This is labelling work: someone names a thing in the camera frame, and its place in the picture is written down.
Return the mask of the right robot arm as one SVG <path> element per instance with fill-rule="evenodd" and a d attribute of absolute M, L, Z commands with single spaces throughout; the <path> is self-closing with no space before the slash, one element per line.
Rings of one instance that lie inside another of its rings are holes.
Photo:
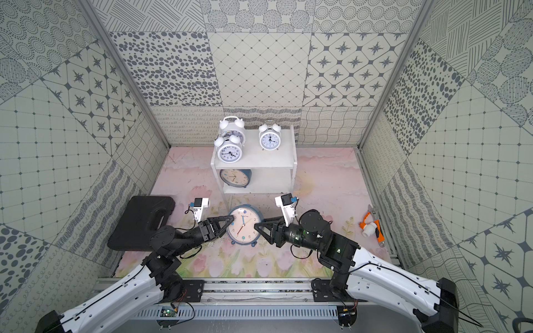
<path fill-rule="evenodd" d="M 333 271 L 329 289 L 339 298 L 370 301 L 418 323 L 424 332 L 457 332 L 459 310 L 456 284 L 417 276 L 388 263 L 357 242 L 330 228 L 317 210 L 298 222 L 283 217 L 254 226 L 270 244 L 286 243 L 319 254 L 319 263 Z"/>

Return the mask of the blue round alarm clock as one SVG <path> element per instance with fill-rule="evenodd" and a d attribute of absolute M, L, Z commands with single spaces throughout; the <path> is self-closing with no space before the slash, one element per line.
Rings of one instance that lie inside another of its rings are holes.
<path fill-rule="evenodd" d="M 250 169 L 221 169 L 219 175 L 222 181 L 230 187 L 246 188 L 251 182 L 252 171 Z"/>
<path fill-rule="evenodd" d="M 260 235 L 255 229 L 255 224 L 264 221 L 259 209 L 249 204 L 239 205 L 230 212 L 234 221 L 227 228 L 232 244 L 255 247 Z"/>

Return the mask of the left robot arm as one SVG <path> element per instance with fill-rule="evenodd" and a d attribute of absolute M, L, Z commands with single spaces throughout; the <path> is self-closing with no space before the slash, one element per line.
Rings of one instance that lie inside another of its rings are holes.
<path fill-rule="evenodd" d="M 112 332 L 143 309 L 177 301 L 185 292 L 177 273 L 180 256 L 219 239 L 233 221 L 231 215 L 211 217 L 185 233 L 173 226 L 161 227 L 150 239 L 152 252 L 126 277 L 63 314 L 49 312 L 39 320 L 35 331 Z"/>

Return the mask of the white twin-bell alarm clock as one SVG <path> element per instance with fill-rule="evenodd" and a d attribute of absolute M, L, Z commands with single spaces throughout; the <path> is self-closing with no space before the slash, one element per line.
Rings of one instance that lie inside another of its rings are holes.
<path fill-rule="evenodd" d="M 274 151 L 279 149 L 281 144 L 281 126 L 274 120 L 266 120 L 259 126 L 259 143 L 265 151 Z"/>
<path fill-rule="evenodd" d="M 237 135 L 219 135 L 214 145 L 217 157 L 222 162 L 235 163 L 243 156 L 242 141 Z"/>
<path fill-rule="evenodd" d="M 219 130 L 222 134 L 236 135 L 240 138 L 241 143 L 245 143 L 246 136 L 244 132 L 245 122 L 242 118 L 236 116 L 227 116 L 219 122 Z"/>

